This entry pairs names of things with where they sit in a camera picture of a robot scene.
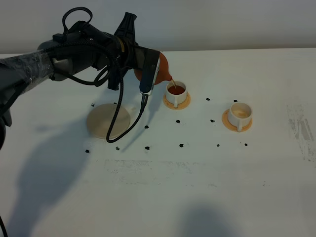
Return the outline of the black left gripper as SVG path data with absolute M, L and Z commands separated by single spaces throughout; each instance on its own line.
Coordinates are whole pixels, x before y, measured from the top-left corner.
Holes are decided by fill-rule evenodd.
M 126 12 L 117 30 L 112 35 L 103 32 L 90 24 L 89 21 L 78 21 L 66 29 L 66 59 L 70 66 L 66 75 L 75 74 L 88 67 L 105 70 L 108 89 L 117 91 L 123 75 L 131 67 L 132 47 L 137 45 L 134 22 L 137 16 Z

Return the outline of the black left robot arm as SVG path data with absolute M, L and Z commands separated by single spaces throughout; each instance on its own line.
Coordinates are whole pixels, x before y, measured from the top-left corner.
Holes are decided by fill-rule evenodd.
M 37 51 L 0 61 L 0 143 L 6 137 L 6 128 L 12 125 L 10 108 L 17 98 L 47 79 L 71 79 L 79 84 L 118 90 L 117 106 L 123 98 L 123 77 L 131 69 L 132 47 L 136 46 L 136 15 L 125 13 L 115 33 L 109 34 L 93 27 L 89 21 L 78 21 L 67 28 L 66 19 L 75 7 L 62 17 L 63 33 L 54 34 Z

